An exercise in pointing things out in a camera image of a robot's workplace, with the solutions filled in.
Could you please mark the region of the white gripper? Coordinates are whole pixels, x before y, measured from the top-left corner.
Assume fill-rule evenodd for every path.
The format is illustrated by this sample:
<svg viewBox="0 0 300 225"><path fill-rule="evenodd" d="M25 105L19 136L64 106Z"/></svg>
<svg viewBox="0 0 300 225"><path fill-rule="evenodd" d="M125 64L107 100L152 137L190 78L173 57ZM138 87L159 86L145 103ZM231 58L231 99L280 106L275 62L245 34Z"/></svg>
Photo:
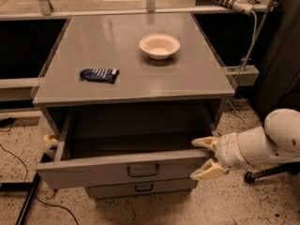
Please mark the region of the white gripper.
<svg viewBox="0 0 300 225"><path fill-rule="evenodd" d="M194 139L192 145L215 151L215 158L207 160L200 169L190 175L195 181L219 178L231 171L239 171L248 166L239 147L238 135L233 132L219 138L208 136Z"/></svg>

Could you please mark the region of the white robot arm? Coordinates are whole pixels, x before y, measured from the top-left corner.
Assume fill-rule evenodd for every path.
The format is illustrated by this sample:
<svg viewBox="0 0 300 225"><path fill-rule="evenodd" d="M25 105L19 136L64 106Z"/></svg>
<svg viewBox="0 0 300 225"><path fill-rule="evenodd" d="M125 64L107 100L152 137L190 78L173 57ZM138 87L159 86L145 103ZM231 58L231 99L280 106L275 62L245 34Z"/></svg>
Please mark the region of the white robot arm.
<svg viewBox="0 0 300 225"><path fill-rule="evenodd" d="M265 117L261 127L194 139L191 143L214 153L214 158L208 159L190 175L196 181L219 178L229 171L236 172L254 164L298 162L300 112L277 109Z"/></svg>

